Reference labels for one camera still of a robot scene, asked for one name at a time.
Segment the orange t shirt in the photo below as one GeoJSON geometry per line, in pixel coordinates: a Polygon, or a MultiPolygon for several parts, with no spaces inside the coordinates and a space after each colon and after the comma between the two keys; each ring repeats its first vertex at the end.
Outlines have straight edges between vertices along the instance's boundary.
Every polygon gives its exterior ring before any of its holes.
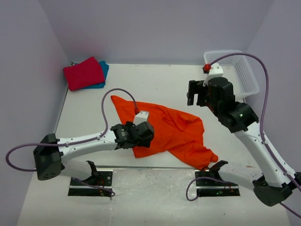
{"type": "Polygon", "coordinates": [[[135,158],[144,158],[168,151],[181,162],[199,170],[218,156],[205,147],[202,120],[192,114],[162,105],[137,102],[139,110],[149,112],[149,122],[154,127],[154,139],[150,147],[134,147],[135,158]]]}

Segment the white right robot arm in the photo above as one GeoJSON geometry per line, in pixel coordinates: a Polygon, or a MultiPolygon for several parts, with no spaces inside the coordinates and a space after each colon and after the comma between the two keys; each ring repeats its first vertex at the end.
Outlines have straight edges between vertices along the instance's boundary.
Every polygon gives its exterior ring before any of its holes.
{"type": "Polygon", "coordinates": [[[267,138],[260,134],[259,118],[246,103],[235,100],[233,85],[226,78],[217,77],[205,81],[190,81],[187,104],[207,106],[247,148],[258,167],[246,167],[242,163],[219,161],[208,170],[208,179],[215,185],[231,184],[252,190],[267,206],[286,200],[301,184],[301,174],[293,170],[281,158],[273,145],[266,147],[267,138]]]}

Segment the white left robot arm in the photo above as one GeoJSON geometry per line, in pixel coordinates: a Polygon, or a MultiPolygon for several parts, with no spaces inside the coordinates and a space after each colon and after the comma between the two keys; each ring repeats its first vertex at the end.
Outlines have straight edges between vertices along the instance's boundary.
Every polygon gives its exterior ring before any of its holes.
{"type": "Polygon", "coordinates": [[[154,128],[147,121],[138,125],[128,121],[83,137],[58,139],[49,134],[33,151],[37,178],[45,181],[61,175],[93,185],[98,179],[94,162],[77,161],[77,157],[136,146],[149,148],[153,138],[154,128]]]}

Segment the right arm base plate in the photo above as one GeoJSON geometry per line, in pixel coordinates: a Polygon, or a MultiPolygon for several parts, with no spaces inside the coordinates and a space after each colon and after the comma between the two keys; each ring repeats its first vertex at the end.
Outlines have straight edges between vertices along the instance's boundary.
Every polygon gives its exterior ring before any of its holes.
{"type": "MultiPolygon", "coordinates": [[[[222,181],[218,172],[228,162],[221,160],[212,167],[203,167],[201,170],[195,170],[195,178],[207,177],[222,181]]],[[[196,181],[197,197],[228,197],[240,196],[239,187],[237,184],[222,183],[210,179],[199,179],[196,181]]]]}

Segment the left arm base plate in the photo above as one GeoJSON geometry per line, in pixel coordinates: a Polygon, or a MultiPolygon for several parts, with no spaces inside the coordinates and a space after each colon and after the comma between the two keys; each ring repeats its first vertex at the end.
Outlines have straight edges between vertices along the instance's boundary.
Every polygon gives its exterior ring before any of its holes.
{"type": "Polygon", "coordinates": [[[114,197],[112,170],[98,171],[92,161],[87,163],[92,170],[91,176],[85,180],[71,178],[68,196],[114,197]]]}

